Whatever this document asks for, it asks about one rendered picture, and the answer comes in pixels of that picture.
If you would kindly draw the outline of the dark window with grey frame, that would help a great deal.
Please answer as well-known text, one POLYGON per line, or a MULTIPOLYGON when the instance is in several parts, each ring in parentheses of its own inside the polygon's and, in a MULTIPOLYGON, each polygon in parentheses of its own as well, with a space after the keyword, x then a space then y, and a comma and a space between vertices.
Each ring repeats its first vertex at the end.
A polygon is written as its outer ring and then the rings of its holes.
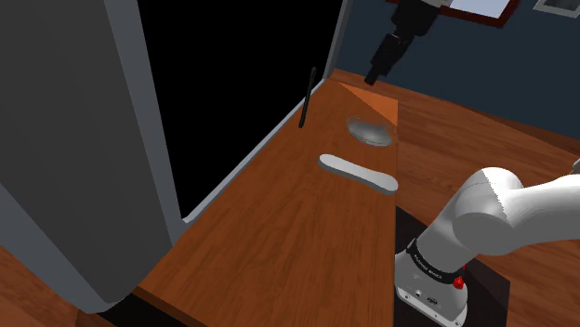
POLYGON ((136 12, 183 220, 323 79, 344 0, 105 0, 136 12))

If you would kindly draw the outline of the grey plate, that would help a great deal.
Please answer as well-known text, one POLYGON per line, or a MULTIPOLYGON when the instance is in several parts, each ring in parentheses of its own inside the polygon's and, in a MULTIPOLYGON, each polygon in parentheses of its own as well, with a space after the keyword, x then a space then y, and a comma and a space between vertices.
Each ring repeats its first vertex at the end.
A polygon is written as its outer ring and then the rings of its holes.
POLYGON ((399 141, 397 127, 388 120, 354 115, 347 119, 346 125, 354 138, 370 146, 388 147, 399 141))

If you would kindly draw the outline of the grey oblong remote control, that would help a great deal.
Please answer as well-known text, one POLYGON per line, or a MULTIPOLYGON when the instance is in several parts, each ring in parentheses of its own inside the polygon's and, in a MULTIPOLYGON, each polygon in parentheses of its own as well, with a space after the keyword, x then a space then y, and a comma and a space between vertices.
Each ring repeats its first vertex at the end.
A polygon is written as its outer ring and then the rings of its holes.
POLYGON ((394 194, 399 183, 395 177, 378 172, 331 154, 321 154, 319 165, 326 171, 357 181, 386 195, 394 194))

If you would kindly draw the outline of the black pen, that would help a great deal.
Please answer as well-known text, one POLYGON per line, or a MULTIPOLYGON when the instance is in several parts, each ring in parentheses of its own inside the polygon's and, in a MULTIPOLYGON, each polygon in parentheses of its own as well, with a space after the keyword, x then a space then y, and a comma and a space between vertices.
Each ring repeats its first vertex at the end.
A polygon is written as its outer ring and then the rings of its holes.
POLYGON ((308 84, 306 96, 304 97, 304 102, 303 102, 303 106, 302 106, 302 110, 301 110, 301 115, 300 115, 300 119, 299 119, 299 123, 298 123, 298 128, 303 128, 303 126, 305 124, 305 121, 306 121, 307 110, 308 110, 308 106, 309 106, 309 102, 310 102, 310 96, 311 96, 311 93, 312 93, 312 88, 314 87, 314 81, 315 81, 316 73, 317 73, 317 68, 316 67, 312 67, 311 70, 310 70, 309 84, 308 84))

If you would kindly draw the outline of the red framed wall picture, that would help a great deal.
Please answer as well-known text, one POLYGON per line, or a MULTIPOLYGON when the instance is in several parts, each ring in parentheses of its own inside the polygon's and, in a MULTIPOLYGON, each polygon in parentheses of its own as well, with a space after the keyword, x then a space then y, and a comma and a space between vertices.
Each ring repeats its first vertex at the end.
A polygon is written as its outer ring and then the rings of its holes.
POLYGON ((520 0, 385 0, 396 4, 392 23, 415 32, 428 30, 444 16, 502 28, 520 0))

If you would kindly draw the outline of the grey framed wall picture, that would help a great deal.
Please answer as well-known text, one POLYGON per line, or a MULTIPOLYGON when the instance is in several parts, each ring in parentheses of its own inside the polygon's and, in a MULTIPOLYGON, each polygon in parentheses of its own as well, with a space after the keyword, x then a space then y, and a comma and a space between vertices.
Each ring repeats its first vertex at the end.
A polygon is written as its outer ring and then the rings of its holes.
POLYGON ((534 10, 576 19, 580 16, 580 0, 538 0, 534 10))

